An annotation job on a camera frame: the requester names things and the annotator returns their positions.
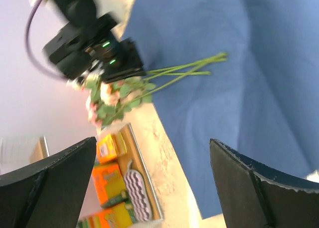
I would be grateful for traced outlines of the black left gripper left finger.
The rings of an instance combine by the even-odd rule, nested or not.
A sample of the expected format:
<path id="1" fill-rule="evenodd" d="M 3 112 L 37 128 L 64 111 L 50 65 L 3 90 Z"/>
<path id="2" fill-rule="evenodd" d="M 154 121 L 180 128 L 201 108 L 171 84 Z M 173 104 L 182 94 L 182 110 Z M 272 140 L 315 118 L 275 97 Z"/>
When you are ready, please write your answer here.
<path id="1" fill-rule="evenodd" d="M 74 228 L 96 158 L 96 138 L 0 177 L 2 228 Z"/>

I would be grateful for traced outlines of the artificial pink flower bouquet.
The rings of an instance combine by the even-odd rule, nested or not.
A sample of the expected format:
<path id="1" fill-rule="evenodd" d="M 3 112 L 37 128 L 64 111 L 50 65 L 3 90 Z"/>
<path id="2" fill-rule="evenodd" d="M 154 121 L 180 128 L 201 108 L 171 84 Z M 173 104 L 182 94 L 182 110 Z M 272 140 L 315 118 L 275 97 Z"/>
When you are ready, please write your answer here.
<path id="1" fill-rule="evenodd" d="M 152 103 L 152 95 L 187 76 L 210 75 L 201 68 L 227 60 L 227 53 L 201 59 L 189 64 L 150 70 L 147 77 L 125 78 L 115 82 L 103 82 L 100 74 L 84 76 L 79 87 L 90 92 L 86 100 L 88 121 L 95 127 L 104 128 L 114 121 L 122 121 L 124 115 L 145 103 Z"/>

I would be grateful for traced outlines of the blue wrapping paper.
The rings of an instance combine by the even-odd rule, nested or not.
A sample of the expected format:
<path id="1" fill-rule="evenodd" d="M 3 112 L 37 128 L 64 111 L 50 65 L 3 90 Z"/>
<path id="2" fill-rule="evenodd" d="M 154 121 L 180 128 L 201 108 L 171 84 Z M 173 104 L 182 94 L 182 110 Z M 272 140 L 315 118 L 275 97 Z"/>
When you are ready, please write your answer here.
<path id="1" fill-rule="evenodd" d="M 319 0 L 136 0 L 124 37 L 147 70 L 228 54 L 153 94 L 204 219 L 221 213 L 211 138 L 293 176 L 319 168 Z"/>

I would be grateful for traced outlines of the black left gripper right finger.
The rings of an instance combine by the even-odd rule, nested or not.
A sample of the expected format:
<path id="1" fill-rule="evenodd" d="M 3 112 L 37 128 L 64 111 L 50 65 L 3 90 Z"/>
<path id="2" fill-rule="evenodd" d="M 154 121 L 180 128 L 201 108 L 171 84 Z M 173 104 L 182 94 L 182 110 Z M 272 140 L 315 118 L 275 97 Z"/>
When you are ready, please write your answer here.
<path id="1" fill-rule="evenodd" d="M 210 140 L 211 168 L 228 228 L 318 228 L 319 185 Z"/>

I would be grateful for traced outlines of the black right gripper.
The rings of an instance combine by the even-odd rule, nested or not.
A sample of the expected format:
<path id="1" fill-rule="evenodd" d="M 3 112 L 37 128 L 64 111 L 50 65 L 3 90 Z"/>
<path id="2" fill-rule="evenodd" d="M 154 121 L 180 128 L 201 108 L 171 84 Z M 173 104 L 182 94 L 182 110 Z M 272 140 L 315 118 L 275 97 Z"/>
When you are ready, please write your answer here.
<path id="1" fill-rule="evenodd" d="M 69 80 L 96 69 L 101 71 L 101 79 L 106 83 L 145 76 L 134 42 L 130 38 L 118 41 L 112 33 L 116 25 L 111 13 L 98 18 L 88 30 L 67 23 L 44 46 L 44 54 L 62 77 Z"/>

